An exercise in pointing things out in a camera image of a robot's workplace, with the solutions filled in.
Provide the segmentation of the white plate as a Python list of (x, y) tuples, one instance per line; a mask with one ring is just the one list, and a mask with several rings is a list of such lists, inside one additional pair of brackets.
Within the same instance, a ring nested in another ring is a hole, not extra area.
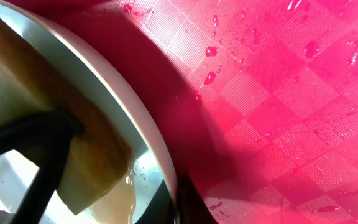
[(108, 194), (78, 215), (53, 196), (42, 223), (103, 223), (107, 217), (117, 217), (112, 208), (122, 202), (133, 203), (127, 221), (136, 223), (162, 181), (173, 203), (177, 176), (169, 151), (125, 78), (92, 46), (55, 22), (6, 1), (0, 1), (0, 19), (98, 105), (132, 151), (128, 173)]

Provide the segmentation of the green scrubbing sponge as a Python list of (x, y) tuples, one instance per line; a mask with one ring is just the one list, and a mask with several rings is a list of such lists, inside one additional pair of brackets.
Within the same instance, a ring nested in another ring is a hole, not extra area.
[(70, 143), (57, 193), (78, 214), (126, 173), (131, 150), (105, 115), (0, 19), (0, 126), (63, 108), (84, 127)]

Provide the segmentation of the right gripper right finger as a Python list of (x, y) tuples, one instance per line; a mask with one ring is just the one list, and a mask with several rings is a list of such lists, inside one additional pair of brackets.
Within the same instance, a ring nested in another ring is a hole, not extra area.
[(178, 218), (181, 224), (218, 224), (189, 177), (179, 182)]

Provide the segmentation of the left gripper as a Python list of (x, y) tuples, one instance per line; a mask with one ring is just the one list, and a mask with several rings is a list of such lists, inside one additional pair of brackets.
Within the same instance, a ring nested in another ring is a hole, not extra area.
[(38, 223), (60, 185), (71, 140), (82, 124), (63, 110), (21, 118), (0, 127), (0, 155), (12, 149), (30, 154), (39, 170), (20, 206), (6, 223)]

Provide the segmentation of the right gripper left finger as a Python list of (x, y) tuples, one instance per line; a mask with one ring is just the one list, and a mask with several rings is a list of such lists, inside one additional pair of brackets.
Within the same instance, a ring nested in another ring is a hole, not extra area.
[(136, 224), (175, 224), (175, 209), (164, 181)]

